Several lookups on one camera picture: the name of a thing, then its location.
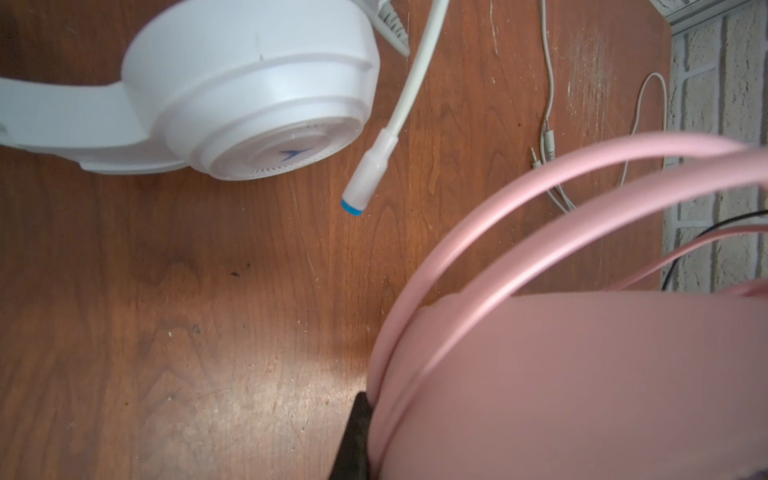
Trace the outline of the white headphones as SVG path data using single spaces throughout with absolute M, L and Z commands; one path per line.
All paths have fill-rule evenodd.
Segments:
M 432 4 L 419 47 L 387 1 L 182 1 L 130 44 L 118 82 L 3 79 L 1 142 L 105 175 L 193 168 L 225 181 L 319 162 L 351 144 L 373 108 L 383 38 L 413 60 L 387 125 L 343 195 L 361 214 L 415 103 L 448 5 Z

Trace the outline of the pink headphones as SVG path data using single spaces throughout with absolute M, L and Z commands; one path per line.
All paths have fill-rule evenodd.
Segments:
M 463 290 L 421 302 L 507 214 L 632 160 L 680 167 L 595 198 L 509 250 Z M 373 479 L 744 479 L 767 469 L 767 283 L 708 295 L 526 295 L 572 253 L 670 205 L 767 182 L 767 151 L 659 132 L 595 144 L 486 200 L 426 258 L 372 353 Z

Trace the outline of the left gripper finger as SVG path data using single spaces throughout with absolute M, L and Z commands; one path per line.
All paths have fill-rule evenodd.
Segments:
M 373 408 L 365 392 L 354 400 L 342 440 L 330 471 L 329 480 L 369 480 L 370 460 L 367 439 Z

